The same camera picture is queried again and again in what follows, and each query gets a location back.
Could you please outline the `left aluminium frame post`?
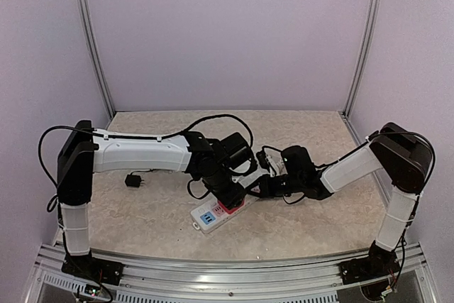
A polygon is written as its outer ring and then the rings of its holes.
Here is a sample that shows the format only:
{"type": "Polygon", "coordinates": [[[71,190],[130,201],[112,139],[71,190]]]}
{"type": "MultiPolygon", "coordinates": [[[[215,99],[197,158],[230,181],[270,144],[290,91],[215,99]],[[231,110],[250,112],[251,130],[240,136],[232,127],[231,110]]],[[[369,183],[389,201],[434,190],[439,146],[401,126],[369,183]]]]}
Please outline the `left aluminium frame post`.
{"type": "Polygon", "coordinates": [[[99,86],[101,99],[103,101],[107,115],[110,119],[112,119],[116,115],[116,109],[104,74],[101,58],[99,56],[99,49],[96,44],[96,38],[94,35],[94,29],[89,10],[89,2],[88,0],[77,0],[77,3],[82,22],[82,30],[86,40],[87,50],[92,63],[92,67],[94,69],[96,83],[99,86]]]}

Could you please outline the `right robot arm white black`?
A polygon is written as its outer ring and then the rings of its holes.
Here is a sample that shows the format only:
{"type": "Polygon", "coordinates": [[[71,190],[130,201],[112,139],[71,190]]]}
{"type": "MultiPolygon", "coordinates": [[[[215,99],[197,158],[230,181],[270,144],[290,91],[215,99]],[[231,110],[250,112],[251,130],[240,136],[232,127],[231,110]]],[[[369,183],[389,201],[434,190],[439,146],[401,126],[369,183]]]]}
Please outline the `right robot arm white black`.
{"type": "Polygon", "coordinates": [[[307,199],[325,200],[373,172],[387,173],[392,196],[379,233],[362,263],[367,276],[380,276],[394,260],[395,249],[412,224],[419,198],[432,175],[436,153],[428,139],[389,122],[363,144],[327,165],[315,166],[308,150],[299,145],[285,148],[280,156],[285,173],[260,177],[260,198],[301,193],[307,199]]]}

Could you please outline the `right aluminium frame post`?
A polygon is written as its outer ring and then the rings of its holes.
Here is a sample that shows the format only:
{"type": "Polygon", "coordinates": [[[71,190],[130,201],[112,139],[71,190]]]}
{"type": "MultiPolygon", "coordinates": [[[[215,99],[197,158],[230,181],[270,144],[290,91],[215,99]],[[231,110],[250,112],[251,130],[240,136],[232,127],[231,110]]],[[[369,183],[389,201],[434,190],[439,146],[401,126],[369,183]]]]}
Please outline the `right aluminium frame post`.
{"type": "Polygon", "coordinates": [[[349,119],[352,112],[353,107],[355,105],[355,101],[357,99],[360,84],[362,82],[362,78],[365,72],[365,67],[367,64],[367,58],[370,52],[370,47],[372,45],[372,39],[374,35],[375,24],[377,21],[377,16],[379,13],[380,8],[380,0],[370,0],[366,15],[366,22],[365,22],[365,29],[363,31],[362,40],[360,44],[359,54],[357,58],[357,62],[355,64],[354,74],[353,74],[353,81],[350,85],[350,90],[348,92],[348,96],[346,99],[345,106],[343,108],[343,115],[346,119],[349,119]]]}

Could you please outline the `black power adapter with cable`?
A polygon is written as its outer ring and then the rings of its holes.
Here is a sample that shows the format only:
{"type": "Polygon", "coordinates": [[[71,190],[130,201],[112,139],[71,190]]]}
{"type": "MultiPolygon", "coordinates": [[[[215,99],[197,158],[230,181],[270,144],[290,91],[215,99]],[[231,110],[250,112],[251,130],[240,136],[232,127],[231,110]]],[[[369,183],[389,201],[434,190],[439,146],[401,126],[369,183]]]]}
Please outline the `black power adapter with cable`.
{"type": "Polygon", "coordinates": [[[165,174],[173,173],[173,171],[171,171],[171,170],[155,170],[155,169],[134,170],[126,175],[124,183],[127,187],[139,188],[144,184],[143,175],[147,174],[147,173],[154,173],[154,172],[163,172],[165,174]]]}

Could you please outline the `aluminium frame post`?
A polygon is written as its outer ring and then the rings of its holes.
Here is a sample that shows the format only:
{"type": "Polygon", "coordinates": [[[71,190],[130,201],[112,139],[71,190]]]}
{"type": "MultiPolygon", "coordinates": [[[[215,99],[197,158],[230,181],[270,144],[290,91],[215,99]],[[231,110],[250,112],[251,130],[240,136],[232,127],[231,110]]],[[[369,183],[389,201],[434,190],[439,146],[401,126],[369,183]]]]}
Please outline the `aluminium frame post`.
{"type": "Polygon", "coordinates": [[[96,83],[99,86],[101,99],[103,101],[107,115],[110,119],[112,119],[116,115],[116,109],[104,74],[101,58],[99,56],[99,49],[96,44],[96,38],[94,35],[94,29],[89,10],[89,2],[88,0],[77,0],[77,3],[82,22],[82,30],[86,40],[87,50],[92,63],[92,67],[94,69],[96,83]]]}
{"type": "Polygon", "coordinates": [[[370,47],[372,45],[372,39],[374,35],[375,24],[377,21],[377,16],[379,13],[380,8],[380,0],[370,0],[366,15],[366,22],[365,22],[365,29],[363,31],[362,40],[360,44],[359,54],[357,58],[357,62],[355,64],[354,74],[353,74],[353,81],[350,85],[350,90],[348,92],[348,96],[346,99],[345,106],[343,108],[343,115],[346,119],[349,119],[352,112],[353,107],[355,105],[355,101],[357,99],[360,84],[362,82],[362,78],[365,72],[365,67],[367,64],[367,58],[370,52],[370,47]]]}

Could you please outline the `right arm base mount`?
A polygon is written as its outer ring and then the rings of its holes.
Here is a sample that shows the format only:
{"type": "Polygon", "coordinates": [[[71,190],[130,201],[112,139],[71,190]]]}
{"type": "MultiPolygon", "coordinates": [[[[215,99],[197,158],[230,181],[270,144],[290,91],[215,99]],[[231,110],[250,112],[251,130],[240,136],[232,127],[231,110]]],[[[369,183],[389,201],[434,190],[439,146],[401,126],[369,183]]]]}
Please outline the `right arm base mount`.
{"type": "Polygon", "coordinates": [[[395,256],[385,258],[381,255],[353,258],[352,260],[341,262],[338,267],[344,285],[388,276],[392,272],[396,275],[400,269],[399,262],[395,256]]]}

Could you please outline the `white multicolour power strip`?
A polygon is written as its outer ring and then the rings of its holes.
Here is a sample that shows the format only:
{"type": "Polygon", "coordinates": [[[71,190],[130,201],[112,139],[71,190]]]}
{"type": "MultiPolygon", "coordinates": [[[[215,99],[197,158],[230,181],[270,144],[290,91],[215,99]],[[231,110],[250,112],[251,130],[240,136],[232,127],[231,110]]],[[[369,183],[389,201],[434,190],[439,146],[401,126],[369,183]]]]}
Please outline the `white multicolour power strip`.
{"type": "Polygon", "coordinates": [[[225,208],[213,194],[208,192],[206,192],[206,196],[202,195],[199,197],[199,199],[202,200],[202,204],[190,212],[192,226],[197,231],[208,234],[244,211],[258,200],[258,197],[253,196],[252,193],[257,194],[260,192],[258,179],[261,176],[262,174],[257,171],[245,177],[233,178],[238,184],[241,184],[248,191],[240,206],[234,209],[225,208]]]}

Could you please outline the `red cube socket adapter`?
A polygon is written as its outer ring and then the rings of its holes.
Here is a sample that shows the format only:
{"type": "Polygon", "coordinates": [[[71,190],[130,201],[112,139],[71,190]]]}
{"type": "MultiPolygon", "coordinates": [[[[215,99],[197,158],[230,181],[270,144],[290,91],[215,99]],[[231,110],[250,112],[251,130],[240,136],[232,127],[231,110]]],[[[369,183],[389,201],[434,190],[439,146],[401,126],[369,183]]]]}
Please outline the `red cube socket adapter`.
{"type": "Polygon", "coordinates": [[[227,208],[220,201],[217,201],[217,204],[218,204],[218,206],[214,209],[214,211],[218,216],[221,216],[223,214],[231,215],[244,206],[245,200],[243,200],[239,206],[235,206],[231,209],[227,208]]]}

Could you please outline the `small circuit board with led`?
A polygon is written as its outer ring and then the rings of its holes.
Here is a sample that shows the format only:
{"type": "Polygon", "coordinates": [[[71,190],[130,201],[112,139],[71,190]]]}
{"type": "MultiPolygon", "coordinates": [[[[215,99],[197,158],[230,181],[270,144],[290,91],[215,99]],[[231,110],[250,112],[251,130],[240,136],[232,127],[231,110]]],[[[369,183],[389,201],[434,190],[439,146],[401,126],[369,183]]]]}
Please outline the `small circuit board with led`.
{"type": "Polygon", "coordinates": [[[98,285],[86,284],[83,289],[83,294],[90,297],[101,297],[102,292],[102,288],[98,285]]]}

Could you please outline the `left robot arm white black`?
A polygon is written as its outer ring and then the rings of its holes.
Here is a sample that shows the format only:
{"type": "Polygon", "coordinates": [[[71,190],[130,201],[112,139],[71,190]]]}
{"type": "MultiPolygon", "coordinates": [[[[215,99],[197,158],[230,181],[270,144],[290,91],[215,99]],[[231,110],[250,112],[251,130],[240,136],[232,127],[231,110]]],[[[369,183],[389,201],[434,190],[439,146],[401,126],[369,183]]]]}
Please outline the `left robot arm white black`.
{"type": "Polygon", "coordinates": [[[167,170],[202,181],[227,209],[242,204],[244,187],[235,178],[256,168],[250,144],[239,133],[223,140],[183,130],[169,136],[125,135],[96,130],[80,121],[57,159],[57,199],[66,257],[85,278],[99,271],[89,245],[88,204],[93,175],[113,170],[167,170]]]}

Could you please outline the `front aluminium rail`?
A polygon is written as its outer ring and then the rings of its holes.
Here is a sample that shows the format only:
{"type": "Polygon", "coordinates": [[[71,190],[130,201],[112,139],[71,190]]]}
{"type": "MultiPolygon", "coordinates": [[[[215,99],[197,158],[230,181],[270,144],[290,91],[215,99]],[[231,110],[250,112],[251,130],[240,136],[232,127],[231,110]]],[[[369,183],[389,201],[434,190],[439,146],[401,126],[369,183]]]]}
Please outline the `front aluminium rail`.
{"type": "Polygon", "coordinates": [[[394,282],[386,302],[435,302],[426,259],[419,245],[397,255],[400,275],[344,285],[338,265],[363,258],[366,250],[286,260],[196,261],[152,258],[96,250],[124,264],[118,286],[101,297],[83,294],[92,281],[63,273],[60,245],[42,246],[23,295],[24,302],[364,302],[378,285],[394,282]]]}

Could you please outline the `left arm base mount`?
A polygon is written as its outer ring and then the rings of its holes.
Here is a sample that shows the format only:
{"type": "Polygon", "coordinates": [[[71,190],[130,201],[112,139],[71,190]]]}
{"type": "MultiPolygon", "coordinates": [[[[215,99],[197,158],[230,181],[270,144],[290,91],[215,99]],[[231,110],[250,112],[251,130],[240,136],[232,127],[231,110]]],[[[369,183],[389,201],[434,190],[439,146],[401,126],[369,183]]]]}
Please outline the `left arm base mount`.
{"type": "Polygon", "coordinates": [[[123,263],[95,258],[91,254],[82,256],[67,254],[62,264],[63,273],[115,286],[120,283],[123,269],[123,263]]]}

